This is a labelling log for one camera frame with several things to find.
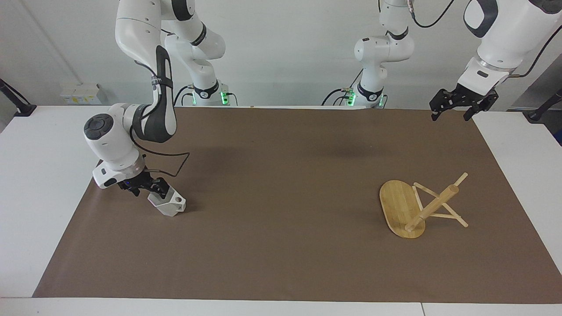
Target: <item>table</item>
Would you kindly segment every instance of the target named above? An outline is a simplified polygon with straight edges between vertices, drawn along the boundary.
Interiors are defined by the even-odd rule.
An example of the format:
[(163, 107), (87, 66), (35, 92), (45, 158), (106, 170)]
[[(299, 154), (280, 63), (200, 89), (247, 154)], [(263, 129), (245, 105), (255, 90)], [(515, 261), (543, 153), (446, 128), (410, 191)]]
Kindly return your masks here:
[[(106, 109), (42, 106), (29, 118), (15, 118), (0, 134), (0, 296), (6, 297), (0, 299), (0, 314), (562, 314), (562, 305), (31, 299), (98, 161), (84, 141), (83, 124)], [(557, 188), (562, 147), (543, 125), (529, 124), (520, 113), (488, 112), (474, 120), (562, 270), (562, 195)]]

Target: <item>wooden stick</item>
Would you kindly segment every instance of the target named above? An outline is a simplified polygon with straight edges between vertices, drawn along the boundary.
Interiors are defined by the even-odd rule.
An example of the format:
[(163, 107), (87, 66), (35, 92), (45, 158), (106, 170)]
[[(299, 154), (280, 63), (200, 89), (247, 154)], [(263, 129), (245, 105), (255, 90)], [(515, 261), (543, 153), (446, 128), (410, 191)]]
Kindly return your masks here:
[(431, 214), (431, 217), (439, 217), (439, 218), (449, 218), (449, 219), (456, 219), (456, 217), (454, 217), (451, 214), (440, 214), (440, 213), (434, 213)]
[(413, 186), (412, 189), (414, 189), (414, 194), (416, 195), (416, 200), (418, 201), (418, 206), (420, 207), (420, 211), (423, 210), (423, 205), (422, 205), (422, 201), (420, 200), (420, 194), (418, 194), (418, 189), (416, 188), (416, 186)]
[(457, 193), (459, 193), (459, 187), (452, 184), (448, 186), (441, 194), (436, 197), (433, 201), (431, 201), (423, 210), (422, 212), (415, 218), (413, 218), (407, 225), (406, 231), (411, 232), (416, 228), (416, 226), (424, 221), (426, 218), (430, 217), (431, 214), (435, 213), (444, 203), (449, 201), (452, 197), (454, 197)]
[(468, 177), (468, 173), (466, 173), (466, 172), (463, 173), (463, 175), (460, 176), (460, 178), (457, 180), (457, 182), (455, 182), (454, 185), (459, 186), (464, 181), (464, 179), (466, 179), (467, 177)]
[(414, 187), (420, 188), (422, 191), (424, 191), (425, 193), (427, 193), (429, 195), (432, 195), (433, 197), (439, 197), (439, 195), (437, 195), (437, 193), (431, 191), (431, 189), (428, 189), (428, 188), (422, 186), (418, 182), (414, 182)]
[(451, 213), (451, 215), (453, 215), (453, 218), (455, 218), (456, 220), (459, 221), (459, 223), (464, 226), (464, 228), (468, 227), (468, 223), (457, 213), (455, 212), (452, 207), (449, 206), (449, 204), (447, 203), (443, 203), (443, 207), (449, 212)]

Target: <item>wooden object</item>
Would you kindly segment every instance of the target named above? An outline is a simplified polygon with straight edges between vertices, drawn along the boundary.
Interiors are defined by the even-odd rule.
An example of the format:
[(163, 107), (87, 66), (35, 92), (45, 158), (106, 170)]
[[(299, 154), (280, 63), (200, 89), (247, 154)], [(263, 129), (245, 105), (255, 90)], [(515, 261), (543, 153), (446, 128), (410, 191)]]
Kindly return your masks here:
[[(456, 219), (461, 225), (468, 227), (468, 223), (447, 204), (447, 201), (459, 193), (459, 185), (467, 176), (468, 174), (464, 173), (441, 194), (417, 182), (413, 186), (399, 180), (385, 183), (380, 189), (380, 203), (392, 232), (402, 238), (418, 238), (424, 233), (425, 220), (429, 217)], [(421, 203), (418, 188), (435, 198), (426, 207)], [(436, 213), (441, 207), (449, 214)]]

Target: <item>oval wooden board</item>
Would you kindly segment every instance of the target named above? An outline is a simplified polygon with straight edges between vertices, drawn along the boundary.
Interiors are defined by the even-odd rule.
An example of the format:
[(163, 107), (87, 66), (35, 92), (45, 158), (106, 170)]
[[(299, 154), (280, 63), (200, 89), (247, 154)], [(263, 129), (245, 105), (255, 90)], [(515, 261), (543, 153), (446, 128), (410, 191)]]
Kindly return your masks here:
[(406, 224), (421, 213), (414, 189), (409, 184), (388, 181), (380, 188), (380, 204), (384, 217), (393, 233), (402, 238), (418, 238), (425, 231), (425, 222), (421, 222), (413, 231), (406, 231)]

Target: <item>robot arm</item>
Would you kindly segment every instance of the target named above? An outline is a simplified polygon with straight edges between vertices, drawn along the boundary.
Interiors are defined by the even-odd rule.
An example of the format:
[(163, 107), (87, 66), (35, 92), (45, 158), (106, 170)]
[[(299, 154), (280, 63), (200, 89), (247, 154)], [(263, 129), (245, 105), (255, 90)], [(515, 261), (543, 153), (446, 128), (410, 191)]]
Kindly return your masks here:
[(381, 64), (407, 60), (414, 53), (414, 41), (408, 36), (409, 21), (406, 0), (384, 0), (379, 22), (387, 34), (361, 39), (355, 45), (355, 57), (363, 64), (363, 76), (353, 87), (355, 104), (378, 106), (387, 77)]
[(488, 111), (498, 99), (496, 86), (552, 33), (561, 10), (562, 0), (471, 0), (464, 22), (482, 43), (456, 88), (451, 92), (441, 89), (431, 100), (433, 120), (458, 106), (470, 107), (467, 121), (480, 111)]
[[(84, 126), (84, 136), (103, 160), (93, 171), (99, 187), (117, 183), (136, 196), (140, 189), (147, 189), (151, 191), (148, 199), (152, 204), (164, 215), (173, 216), (184, 210), (185, 199), (163, 178), (151, 177), (133, 141), (137, 137), (163, 143), (176, 131), (170, 57), (160, 41), (162, 19), (173, 21), (176, 31), (173, 38), (176, 42), (189, 43), (189, 47), (181, 48), (189, 50), (190, 56), (219, 58), (224, 54), (224, 41), (198, 19), (193, 0), (121, 0), (115, 38), (125, 54), (150, 71), (153, 102), (117, 103), (106, 114), (90, 118)], [(194, 81), (199, 78), (196, 75), (192, 75)]]
[(165, 46), (187, 68), (193, 80), (194, 104), (228, 105), (228, 86), (215, 75), (208, 60), (221, 58), (226, 50), (223, 38), (210, 30), (197, 16), (194, 0), (172, 1), (174, 16)]

